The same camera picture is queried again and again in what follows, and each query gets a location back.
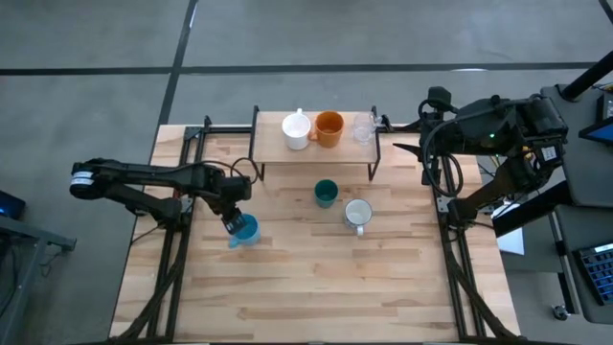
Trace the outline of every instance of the concrete floor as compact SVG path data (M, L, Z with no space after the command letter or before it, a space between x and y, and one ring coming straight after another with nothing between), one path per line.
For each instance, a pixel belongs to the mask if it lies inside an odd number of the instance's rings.
M0 0L0 32L8 33L0 36L0 68L171 66L187 5ZM201 0L184 65L581 62L599 59L612 43L596 0ZM580 72L182 76L170 123L199 124L208 114L217 124L247 124L254 104L376 104L407 123L431 85L448 87L463 105L492 93L525 97ZM20 343L106 337L134 217L110 201L72 198L69 172L73 162L99 156L147 162L168 80L0 77L0 189L28 201L28 223L79 239L75 252L38 280ZM581 318L553 321L547 308L561 298L550 275L508 277L528 338L605 343L613 336L613 328Z

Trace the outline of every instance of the orange mug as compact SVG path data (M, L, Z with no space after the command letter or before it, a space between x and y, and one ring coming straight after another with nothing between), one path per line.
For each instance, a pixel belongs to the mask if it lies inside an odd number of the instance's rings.
M308 139L317 141L324 148L333 148L341 140L345 121L336 111L324 111L315 119L315 129L310 132Z

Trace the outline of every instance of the white cup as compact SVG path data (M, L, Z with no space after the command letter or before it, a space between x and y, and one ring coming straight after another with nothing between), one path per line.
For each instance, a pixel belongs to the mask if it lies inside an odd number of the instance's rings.
M364 235L364 225L371 221L373 208L366 200L354 199L345 207L345 223L355 229L357 236Z
M303 109L287 115L282 123L285 144L292 150L302 150L308 145L310 120L303 114Z

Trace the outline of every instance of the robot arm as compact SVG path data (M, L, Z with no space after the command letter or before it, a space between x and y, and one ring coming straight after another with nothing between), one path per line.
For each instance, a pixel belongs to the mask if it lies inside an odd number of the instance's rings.
M236 203L251 198L248 176L227 177L223 169L203 163L171 168L96 158L75 163L72 176L73 196L88 200L105 197L122 203L132 213L149 213L165 225L181 219L179 196L199 196L214 214L221 215L232 235L244 226ZM125 184L172 187L177 193L175 197L160 199Z
M511 101L493 96L460 109L450 102L447 90L430 88L419 108L420 119L407 127L420 132L420 147L395 144L418 156L424 166L424 184L452 198L447 204L450 225L466 227L479 209L502 196L535 191L561 165L568 127L550 99L534 95ZM426 104L434 111L423 112ZM454 113L455 118L444 120L446 112ZM452 154L504 155L507 160L491 182L469 197L457 198L462 180L455 191L439 187L438 159Z

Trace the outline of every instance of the wheel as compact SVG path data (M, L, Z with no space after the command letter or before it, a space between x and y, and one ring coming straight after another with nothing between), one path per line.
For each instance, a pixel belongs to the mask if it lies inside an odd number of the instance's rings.
M554 318L560 321L568 320L568 317L571 315L564 306L552 307L552 313L554 314Z

